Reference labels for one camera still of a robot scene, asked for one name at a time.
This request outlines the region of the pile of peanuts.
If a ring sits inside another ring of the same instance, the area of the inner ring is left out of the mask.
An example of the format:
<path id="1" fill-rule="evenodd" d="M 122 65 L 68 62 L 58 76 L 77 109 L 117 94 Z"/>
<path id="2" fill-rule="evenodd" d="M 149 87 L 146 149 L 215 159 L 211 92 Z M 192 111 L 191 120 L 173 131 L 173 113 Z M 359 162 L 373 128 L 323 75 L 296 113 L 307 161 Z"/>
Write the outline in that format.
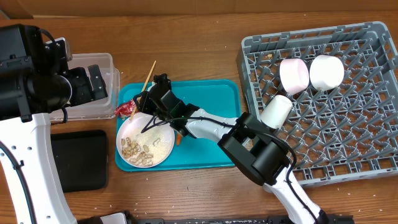
<path id="1" fill-rule="evenodd" d="M 150 153 L 149 147 L 140 145 L 136 140 L 130 138 L 121 139 L 122 157 L 137 167 L 149 167 L 153 165 L 154 155 Z"/>

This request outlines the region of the orange carrot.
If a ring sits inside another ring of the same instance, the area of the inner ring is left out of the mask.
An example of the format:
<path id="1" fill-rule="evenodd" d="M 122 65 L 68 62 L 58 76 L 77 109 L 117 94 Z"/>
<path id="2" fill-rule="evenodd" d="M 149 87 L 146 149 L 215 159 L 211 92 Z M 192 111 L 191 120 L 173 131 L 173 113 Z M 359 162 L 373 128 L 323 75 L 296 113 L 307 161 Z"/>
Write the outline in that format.
<path id="1" fill-rule="evenodd" d="M 182 135 L 177 133 L 176 140 L 175 140 L 176 146 L 180 145 L 181 140 L 182 140 Z"/>

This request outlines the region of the white bowl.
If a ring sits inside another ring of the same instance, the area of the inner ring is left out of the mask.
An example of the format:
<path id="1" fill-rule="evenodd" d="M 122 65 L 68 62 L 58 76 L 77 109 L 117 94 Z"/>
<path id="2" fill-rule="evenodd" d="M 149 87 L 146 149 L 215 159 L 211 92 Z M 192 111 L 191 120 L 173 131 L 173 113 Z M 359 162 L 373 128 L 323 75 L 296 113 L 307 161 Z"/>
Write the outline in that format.
<path id="1" fill-rule="evenodd" d="M 310 66 L 310 81 L 316 90 L 327 91 L 338 87 L 343 81 L 345 69 L 338 57 L 319 55 Z"/>

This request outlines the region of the pink bowl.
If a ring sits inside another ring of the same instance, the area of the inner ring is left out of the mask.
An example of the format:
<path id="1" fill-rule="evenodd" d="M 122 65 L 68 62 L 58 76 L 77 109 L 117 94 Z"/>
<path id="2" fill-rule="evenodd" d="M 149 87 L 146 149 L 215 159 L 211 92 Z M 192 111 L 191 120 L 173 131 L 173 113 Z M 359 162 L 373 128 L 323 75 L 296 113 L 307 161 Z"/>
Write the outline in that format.
<path id="1" fill-rule="evenodd" d="M 284 59 L 280 63 L 279 75 L 284 90 L 294 95 L 308 87 L 310 77 L 305 62 L 299 58 Z"/>

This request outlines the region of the large white plate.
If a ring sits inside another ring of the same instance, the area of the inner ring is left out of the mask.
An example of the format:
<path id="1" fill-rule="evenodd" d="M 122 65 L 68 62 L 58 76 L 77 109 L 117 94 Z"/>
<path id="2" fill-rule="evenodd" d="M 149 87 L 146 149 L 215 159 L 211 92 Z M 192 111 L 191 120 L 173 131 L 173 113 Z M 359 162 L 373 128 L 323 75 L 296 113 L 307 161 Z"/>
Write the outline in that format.
<path id="1" fill-rule="evenodd" d="M 133 119 L 126 119 L 116 136 L 116 152 L 121 159 L 135 168 L 150 168 L 165 161 L 175 144 L 175 131 L 168 125 L 152 124 L 152 116 L 137 113 Z"/>

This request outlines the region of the wooden chopstick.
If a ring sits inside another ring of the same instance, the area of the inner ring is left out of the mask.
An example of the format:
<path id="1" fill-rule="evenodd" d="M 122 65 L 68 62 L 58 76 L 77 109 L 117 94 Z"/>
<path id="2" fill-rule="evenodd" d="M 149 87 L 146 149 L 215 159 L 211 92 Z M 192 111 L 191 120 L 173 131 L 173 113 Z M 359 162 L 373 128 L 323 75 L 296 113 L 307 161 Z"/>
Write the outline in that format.
<path id="1" fill-rule="evenodd" d="M 151 69 L 150 69 L 149 74 L 147 75 L 147 78 L 146 78 L 146 80 L 145 80 L 145 82 L 144 82 L 144 85 L 143 85 L 143 87 L 142 87 L 141 92 L 143 92 L 143 91 L 146 89 L 146 86 L 147 86 L 147 84 L 148 84 L 148 82 L 149 82 L 149 79 L 151 78 L 152 72 L 153 72 L 153 70 L 154 70 L 154 68 L 155 68 L 156 62 L 157 62 L 157 61 L 155 60 L 154 63 L 152 64 L 152 67 L 151 67 Z M 138 104 L 139 104 L 138 102 L 135 103 L 135 108 L 133 109 L 133 111 L 132 111 L 132 113 L 131 113 L 131 115 L 130 115 L 130 117 L 129 117 L 129 120 L 132 120 L 132 119 L 133 119 L 133 117 L 134 117 L 134 115 L 135 115 L 135 113 L 136 113 L 136 111 L 137 111 Z"/>

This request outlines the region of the red snack wrapper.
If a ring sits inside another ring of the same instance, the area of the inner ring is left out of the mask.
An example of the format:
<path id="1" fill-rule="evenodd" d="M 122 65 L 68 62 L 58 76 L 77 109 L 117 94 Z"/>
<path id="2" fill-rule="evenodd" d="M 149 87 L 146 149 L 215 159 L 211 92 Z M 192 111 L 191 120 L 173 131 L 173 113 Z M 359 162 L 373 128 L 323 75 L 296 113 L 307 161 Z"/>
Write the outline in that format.
<path id="1" fill-rule="evenodd" d="M 126 119 L 131 118 L 136 113 L 136 104 L 133 99 L 119 105 L 115 111 L 118 118 Z"/>

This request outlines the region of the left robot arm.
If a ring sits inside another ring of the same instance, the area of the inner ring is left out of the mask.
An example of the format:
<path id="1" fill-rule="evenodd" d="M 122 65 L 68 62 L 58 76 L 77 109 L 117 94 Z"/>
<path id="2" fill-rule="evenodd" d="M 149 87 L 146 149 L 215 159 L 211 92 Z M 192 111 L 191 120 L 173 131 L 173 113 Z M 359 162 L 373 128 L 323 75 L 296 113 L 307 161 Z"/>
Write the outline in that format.
<path id="1" fill-rule="evenodd" d="M 97 65 L 68 67 L 65 39 L 1 28 L 1 165 L 19 223 L 75 223 L 58 176 L 50 114 L 107 97 Z"/>

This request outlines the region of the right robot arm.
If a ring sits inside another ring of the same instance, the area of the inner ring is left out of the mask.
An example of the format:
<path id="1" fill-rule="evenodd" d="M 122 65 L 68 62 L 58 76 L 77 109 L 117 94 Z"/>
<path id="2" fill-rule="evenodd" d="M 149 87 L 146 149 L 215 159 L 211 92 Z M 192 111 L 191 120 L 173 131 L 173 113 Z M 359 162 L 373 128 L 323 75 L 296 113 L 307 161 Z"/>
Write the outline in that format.
<path id="1" fill-rule="evenodd" d="M 293 223 L 330 221 L 294 176 L 297 156 L 293 149 L 273 133 L 283 125 L 292 108 L 287 97 L 275 96 L 261 120 L 250 113 L 238 118 L 215 116 L 184 103 L 171 90 L 143 91 L 133 100 L 140 112 L 152 116 L 144 131 L 168 124 L 182 136 L 216 142 L 249 180 L 279 199 Z"/>

